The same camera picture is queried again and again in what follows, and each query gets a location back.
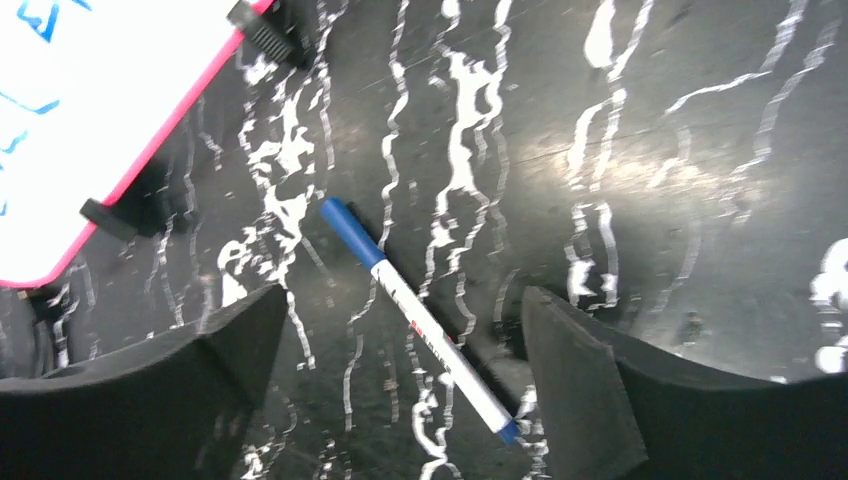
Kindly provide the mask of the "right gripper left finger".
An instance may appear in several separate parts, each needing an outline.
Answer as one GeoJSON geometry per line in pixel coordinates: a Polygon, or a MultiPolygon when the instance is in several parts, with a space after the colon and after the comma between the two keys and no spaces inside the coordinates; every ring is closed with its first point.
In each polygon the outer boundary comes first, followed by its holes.
{"type": "Polygon", "coordinates": [[[279,285],[37,379],[1,383],[5,479],[225,479],[265,402],[279,285]]]}

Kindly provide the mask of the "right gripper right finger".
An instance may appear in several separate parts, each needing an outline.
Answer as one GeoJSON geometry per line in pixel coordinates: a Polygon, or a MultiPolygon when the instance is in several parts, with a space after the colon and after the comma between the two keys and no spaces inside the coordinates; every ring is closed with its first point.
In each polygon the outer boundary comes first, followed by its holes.
{"type": "Polygon", "coordinates": [[[843,479],[847,377],[782,384],[690,361],[540,287],[523,335],[556,479],[843,479]]]}

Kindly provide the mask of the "white marker pen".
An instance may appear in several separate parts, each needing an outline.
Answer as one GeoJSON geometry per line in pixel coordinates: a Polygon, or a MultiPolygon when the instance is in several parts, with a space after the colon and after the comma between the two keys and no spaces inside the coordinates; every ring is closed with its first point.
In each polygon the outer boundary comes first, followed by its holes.
{"type": "Polygon", "coordinates": [[[514,443],[520,435],[514,418],[418,299],[387,256],[386,260],[379,262],[369,272],[402,311],[411,329],[452,376],[487,427],[503,442],[514,443]]]}

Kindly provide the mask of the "pink framed whiteboard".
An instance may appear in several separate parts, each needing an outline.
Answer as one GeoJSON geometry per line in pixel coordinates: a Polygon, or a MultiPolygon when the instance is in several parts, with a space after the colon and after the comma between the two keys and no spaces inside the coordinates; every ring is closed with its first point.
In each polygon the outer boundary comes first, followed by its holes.
{"type": "Polygon", "coordinates": [[[310,62],[267,1],[1,5],[1,283],[54,281],[234,51],[310,62]]]}

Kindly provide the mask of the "blue marker cap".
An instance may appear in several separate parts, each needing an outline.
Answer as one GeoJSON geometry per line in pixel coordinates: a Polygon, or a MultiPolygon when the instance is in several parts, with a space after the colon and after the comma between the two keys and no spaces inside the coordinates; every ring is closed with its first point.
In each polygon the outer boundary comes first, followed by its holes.
{"type": "Polygon", "coordinates": [[[323,219],[368,270],[386,260],[384,252],[342,200],[336,197],[327,198],[320,212],[323,219]]]}

